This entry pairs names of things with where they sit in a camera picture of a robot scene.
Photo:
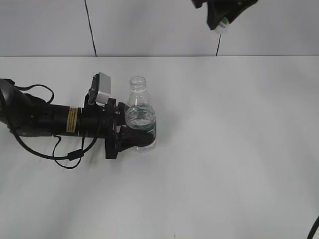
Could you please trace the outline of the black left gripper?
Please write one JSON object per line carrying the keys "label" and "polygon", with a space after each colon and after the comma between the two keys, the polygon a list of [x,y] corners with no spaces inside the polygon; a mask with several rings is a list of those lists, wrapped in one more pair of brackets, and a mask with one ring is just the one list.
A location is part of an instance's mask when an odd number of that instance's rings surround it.
{"label": "black left gripper", "polygon": [[147,147],[155,142],[154,129],[141,130],[124,127],[127,105],[109,98],[105,105],[88,104],[84,100],[84,107],[80,114],[79,137],[103,138],[105,140],[105,158],[116,159],[118,152],[132,147]]}

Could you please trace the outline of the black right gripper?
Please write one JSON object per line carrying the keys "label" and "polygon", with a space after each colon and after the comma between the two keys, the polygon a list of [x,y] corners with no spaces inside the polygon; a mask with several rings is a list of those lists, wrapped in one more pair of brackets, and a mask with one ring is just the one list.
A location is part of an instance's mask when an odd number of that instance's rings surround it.
{"label": "black right gripper", "polygon": [[258,0],[191,0],[195,8],[207,4],[207,25],[214,30],[223,18],[232,23],[245,10],[255,5]]}

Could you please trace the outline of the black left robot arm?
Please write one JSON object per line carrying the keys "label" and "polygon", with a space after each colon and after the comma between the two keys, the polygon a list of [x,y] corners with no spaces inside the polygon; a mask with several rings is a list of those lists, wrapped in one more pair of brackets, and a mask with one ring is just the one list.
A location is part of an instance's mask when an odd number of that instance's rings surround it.
{"label": "black left robot arm", "polygon": [[[106,158],[116,159],[118,152],[135,146],[148,146],[155,134],[147,129],[133,129],[125,123],[124,103],[109,98],[97,104],[98,80],[93,79],[82,108],[54,105],[28,94],[32,87],[18,87],[11,79],[0,81],[0,120],[6,124],[18,143],[28,152],[49,160],[73,161],[89,151],[97,139],[105,139]],[[66,156],[50,156],[28,147],[22,137],[73,136],[92,138],[86,147]]]}

